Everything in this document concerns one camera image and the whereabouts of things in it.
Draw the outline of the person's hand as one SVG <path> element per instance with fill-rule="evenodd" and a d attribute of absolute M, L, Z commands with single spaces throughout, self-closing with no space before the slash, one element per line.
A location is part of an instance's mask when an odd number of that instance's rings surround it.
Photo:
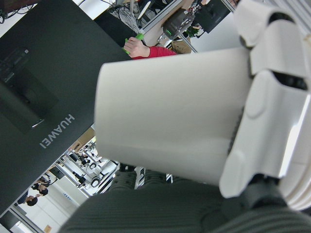
<path fill-rule="evenodd" d="M 143 57 L 150 55 L 150 48 L 142 43 L 141 40 L 130 37 L 124 44 L 123 48 L 128 52 L 131 58 Z"/>

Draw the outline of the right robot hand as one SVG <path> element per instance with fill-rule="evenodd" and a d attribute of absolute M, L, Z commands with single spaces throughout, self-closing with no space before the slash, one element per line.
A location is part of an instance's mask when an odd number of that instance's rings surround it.
<path fill-rule="evenodd" d="M 99 153 L 118 172 L 62 233 L 308 233 L 311 47 L 289 11 L 242 0 L 243 47 L 102 65 Z"/>

